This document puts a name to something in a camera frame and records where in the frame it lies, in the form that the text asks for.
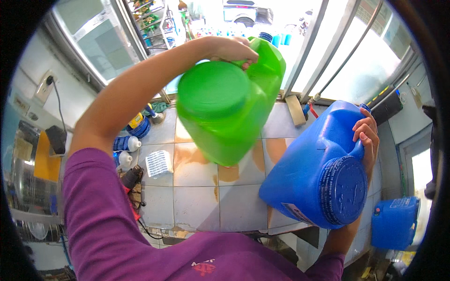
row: electrical outlet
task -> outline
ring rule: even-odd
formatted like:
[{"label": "electrical outlet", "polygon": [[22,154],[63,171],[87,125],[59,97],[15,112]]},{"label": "electrical outlet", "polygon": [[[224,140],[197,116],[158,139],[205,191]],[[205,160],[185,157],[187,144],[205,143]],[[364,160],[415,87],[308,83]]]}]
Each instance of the electrical outlet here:
[{"label": "electrical outlet", "polygon": [[50,85],[47,85],[47,78],[49,76],[53,76],[53,81],[55,83],[58,80],[58,78],[55,76],[55,74],[51,70],[48,70],[44,74],[44,76],[42,76],[42,79],[40,80],[39,85],[36,89],[36,92],[34,93],[34,96],[33,96],[33,99],[42,106],[47,101],[47,99],[50,95],[50,92],[53,90],[53,87],[54,87],[53,83]]}]

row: shirt logo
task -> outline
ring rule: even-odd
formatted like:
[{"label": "shirt logo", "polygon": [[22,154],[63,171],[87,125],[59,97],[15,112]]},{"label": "shirt logo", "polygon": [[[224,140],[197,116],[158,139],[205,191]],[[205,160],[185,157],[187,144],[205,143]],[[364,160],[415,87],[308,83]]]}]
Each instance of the shirt logo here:
[{"label": "shirt logo", "polygon": [[216,268],[215,265],[211,264],[212,261],[214,261],[215,259],[210,259],[207,261],[204,261],[202,263],[195,263],[193,262],[191,264],[191,266],[193,267],[193,269],[195,271],[200,272],[200,276],[204,277],[206,275],[206,273],[212,273],[214,271],[214,269]]}]

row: hand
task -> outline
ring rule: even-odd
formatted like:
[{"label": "hand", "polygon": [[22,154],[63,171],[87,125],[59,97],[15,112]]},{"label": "hand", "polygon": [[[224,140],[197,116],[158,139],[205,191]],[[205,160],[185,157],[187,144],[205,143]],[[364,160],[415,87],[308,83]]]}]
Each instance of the hand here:
[{"label": "hand", "polygon": [[356,122],[353,126],[353,141],[356,142],[358,139],[364,146],[364,157],[362,163],[364,165],[367,178],[370,181],[372,178],[372,171],[375,166],[375,161],[377,160],[378,145],[380,144],[380,139],[378,138],[377,122],[374,117],[365,109],[360,108],[361,113],[366,116]]},{"label": "hand", "polygon": [[202,40],[207,42],[209,47],[209,54],[207,59],[210,60],[224,60],[224,61],[240,61],[247,60],[243,64],[245,70],[250,63],[258,61],[258,53],[249,48],[249,41],[243,37],[203,37]]}]

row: purple shirt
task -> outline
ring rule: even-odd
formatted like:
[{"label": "purple shirt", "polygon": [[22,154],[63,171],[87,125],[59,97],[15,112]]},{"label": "purple shirt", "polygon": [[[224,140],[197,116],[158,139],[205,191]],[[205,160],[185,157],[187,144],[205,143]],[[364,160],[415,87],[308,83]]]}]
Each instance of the purple shirt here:
[{"label": "purple shirt", "polygon": [[78,280],[340,280],[343,254],[305,273],[240,233],[199,232],[155,249],[139,232],[113,160],[84,148],[67,161],[64,223]]}]

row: blue cap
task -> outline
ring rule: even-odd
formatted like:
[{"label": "blue cap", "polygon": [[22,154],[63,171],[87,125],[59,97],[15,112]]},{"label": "blue cap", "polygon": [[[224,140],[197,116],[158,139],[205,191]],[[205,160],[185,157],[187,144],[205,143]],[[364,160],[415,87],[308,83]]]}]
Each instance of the blue cap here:
[{"label": "blue cap", "polygon": [[369,108],[365,103],[360,103],[360,108],[364,108],[364,109],[367,110],[369,113],[371,113],[370,108]]},{"label": "blue cap", "polygon": [[329,160],[319,179],[322,214],[333,225],[347,225],[361,214],[367,197],[367,176],[355,157]]},{"label": "blue cap", "polygon": [[269,42],[272,42],[272,39],[273,39],[272,35],[270,35],[269,33],[265,33],[265,32],[261,32],[259,34],[259,37],[264,39],[264,40],[267,40]]}]

